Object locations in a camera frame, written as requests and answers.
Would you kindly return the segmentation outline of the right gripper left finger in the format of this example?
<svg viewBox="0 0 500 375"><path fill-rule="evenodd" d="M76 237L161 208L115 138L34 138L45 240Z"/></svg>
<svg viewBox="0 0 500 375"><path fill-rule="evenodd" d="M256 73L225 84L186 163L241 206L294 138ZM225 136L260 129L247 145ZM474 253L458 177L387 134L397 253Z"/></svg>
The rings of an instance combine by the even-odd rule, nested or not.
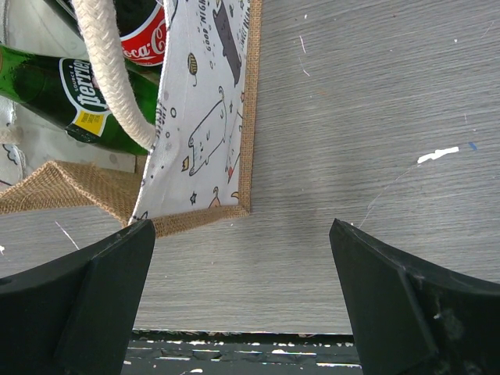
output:
<svg viewBox="0 0 500 375"><path fill-rule="evenodd" d="M119 374L155 246L141 220L1 279L3 374Z"/></svg>

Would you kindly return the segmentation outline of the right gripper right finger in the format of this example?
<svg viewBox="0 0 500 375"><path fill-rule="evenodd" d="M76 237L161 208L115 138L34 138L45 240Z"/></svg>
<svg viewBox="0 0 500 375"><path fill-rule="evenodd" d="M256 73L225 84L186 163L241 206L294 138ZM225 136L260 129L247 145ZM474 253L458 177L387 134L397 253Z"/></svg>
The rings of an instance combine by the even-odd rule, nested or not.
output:
<svg viewBox="0 0 500 375"><path fill-rule="evenodd" d="M364 374L497 374L499 285L335 220L330 246Z"/></svg>

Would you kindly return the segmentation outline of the canvas tote bag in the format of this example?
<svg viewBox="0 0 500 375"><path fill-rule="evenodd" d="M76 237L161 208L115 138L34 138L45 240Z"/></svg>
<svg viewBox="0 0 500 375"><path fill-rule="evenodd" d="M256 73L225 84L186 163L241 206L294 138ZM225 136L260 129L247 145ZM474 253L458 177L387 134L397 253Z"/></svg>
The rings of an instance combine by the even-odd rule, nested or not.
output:
<svg viewBox="0 0 500 375"><path fill-rule="evenodd" d="M97 84L119 125L148 151L135 172L51 160L1 193L2 214L96 205L158 237L250 210L262 4L162 1L159 71L128 60L115 1L73 1Z"/></svg>

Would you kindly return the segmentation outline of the green bottle yellow label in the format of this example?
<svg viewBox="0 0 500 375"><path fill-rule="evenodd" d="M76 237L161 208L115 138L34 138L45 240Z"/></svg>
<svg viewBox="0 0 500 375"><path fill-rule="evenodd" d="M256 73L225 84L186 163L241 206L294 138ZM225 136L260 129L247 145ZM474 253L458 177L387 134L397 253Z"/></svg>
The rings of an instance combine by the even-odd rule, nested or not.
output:
<svg viewBox="0 0 500 375"><path fill-rule="evenodd" d="M64 130L81 144L147 155L119 125L85 59L1 46L1 96Z"/></svg>

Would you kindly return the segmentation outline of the cola glass bottle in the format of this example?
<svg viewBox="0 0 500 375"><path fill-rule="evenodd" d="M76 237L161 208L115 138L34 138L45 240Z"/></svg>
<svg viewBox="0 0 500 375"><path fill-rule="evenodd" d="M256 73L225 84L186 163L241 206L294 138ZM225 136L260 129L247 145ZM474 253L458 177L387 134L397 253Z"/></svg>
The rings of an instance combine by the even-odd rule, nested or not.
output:
<svg viewBox="0 0 500 375"><path fill-rule="evenodd" d="M124 56L159 71L166 49L166 19L162 1L115 1L116 22Z"/></svg>

